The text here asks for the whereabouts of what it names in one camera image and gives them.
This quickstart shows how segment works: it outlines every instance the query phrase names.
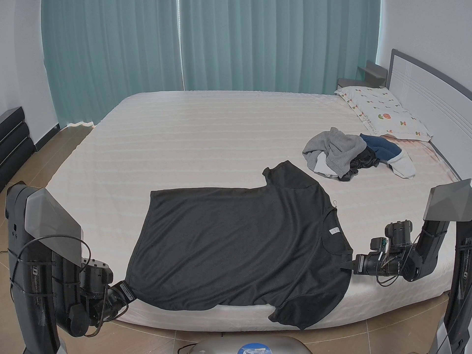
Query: round blue logo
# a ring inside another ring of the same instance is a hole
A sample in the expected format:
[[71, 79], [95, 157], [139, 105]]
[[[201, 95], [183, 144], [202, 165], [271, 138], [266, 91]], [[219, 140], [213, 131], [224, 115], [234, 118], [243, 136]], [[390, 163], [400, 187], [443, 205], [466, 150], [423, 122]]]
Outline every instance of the round blue logo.
[[237, 354], [272, 354], [272, 351], [266, 345], [252, 343], [241, 347]]

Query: curtain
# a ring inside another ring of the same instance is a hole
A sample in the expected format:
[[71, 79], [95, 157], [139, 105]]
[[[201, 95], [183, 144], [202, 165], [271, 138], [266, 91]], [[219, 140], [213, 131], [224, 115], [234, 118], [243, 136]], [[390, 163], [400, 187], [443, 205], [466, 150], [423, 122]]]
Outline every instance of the curtain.
[[380, 0], [179, 0], [188, 90], [333, 93], [375, 62]]
[[44, 64], [61, 127], [123, 98], [182, 90], [177, 0], [42, 0]]

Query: black t-shirt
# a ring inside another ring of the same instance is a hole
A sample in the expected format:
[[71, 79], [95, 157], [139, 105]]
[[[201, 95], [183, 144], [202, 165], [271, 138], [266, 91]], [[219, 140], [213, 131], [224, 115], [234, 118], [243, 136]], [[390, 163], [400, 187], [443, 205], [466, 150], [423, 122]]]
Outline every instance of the black t-shirt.
[[337, 210], [289, 161], [263, 175], [255, 189], [151, 192], [127, 269], [136, 296], [165, 310], [270, 304], [271, 321], [300, 329], [325, 317], [351, 279]]

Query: white wall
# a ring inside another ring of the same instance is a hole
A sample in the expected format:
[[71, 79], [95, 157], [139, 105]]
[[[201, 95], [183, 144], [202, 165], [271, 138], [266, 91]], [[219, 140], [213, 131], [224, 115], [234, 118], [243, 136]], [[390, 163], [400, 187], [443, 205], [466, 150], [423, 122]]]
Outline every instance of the white wall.
[[0, 114], [22, 106], [34, 143], [58, 123], [43, 61], [41, 0], [0, 0]]
[[472, 90], [472, 0], [382, 0], [377, 63], [398, 49]]

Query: floor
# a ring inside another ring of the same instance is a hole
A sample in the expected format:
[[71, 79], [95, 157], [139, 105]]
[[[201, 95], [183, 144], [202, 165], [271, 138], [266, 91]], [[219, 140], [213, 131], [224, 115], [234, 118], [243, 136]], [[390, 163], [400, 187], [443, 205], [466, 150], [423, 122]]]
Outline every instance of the floor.
[[[47, 185], [62, 162], [92, 130], [68, 127], [51, 139], [26, 162], [11, 180], [35, 187]], [[4, 210], [5, 189], [0, 192], [0, 210]], [[0, 215], [0, 251], [7, 249], [7, 221]], [[427, 353], [438, 321], [445, 311], [447, 296], [441, 295], [366, 321], [328, 329], [280, 331], [265, 334], [292, 336], [302, 341], [312, 353], [397, 354]], [[251, 333], [223, 333], [223, 335]], [[221, 333], [184, 332], [154, 329], [111, 322], [93, 338], [73, 338], [59, 329], [68, 354], [176, 354], [184, 345]], [[15, 309], [9, 295], [9, 270], [6, 254], [0, 254], [0, 353], [21, 353], [24, 349]], [[190, 348], [181, 351], [186, 354]]]

